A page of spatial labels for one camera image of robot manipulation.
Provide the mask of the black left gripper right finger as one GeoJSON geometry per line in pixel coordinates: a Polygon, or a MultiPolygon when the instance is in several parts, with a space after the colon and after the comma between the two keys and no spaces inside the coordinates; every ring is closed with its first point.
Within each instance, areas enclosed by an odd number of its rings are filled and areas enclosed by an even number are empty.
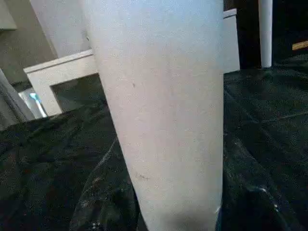
{"type": "Polygon", "coordinates": [[[222,231],[304,231],[294,211],[246,151],[223,149],[222,231]]]}

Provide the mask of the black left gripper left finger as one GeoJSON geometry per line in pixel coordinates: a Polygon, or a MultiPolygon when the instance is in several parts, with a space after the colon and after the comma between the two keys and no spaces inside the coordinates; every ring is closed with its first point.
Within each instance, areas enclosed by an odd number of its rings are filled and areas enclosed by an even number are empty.
{"type": "Polygon", "coordinates": [[[90,173],[70,221],[71,231],[137,231],[141,212],[115,139],[90,173]]]}

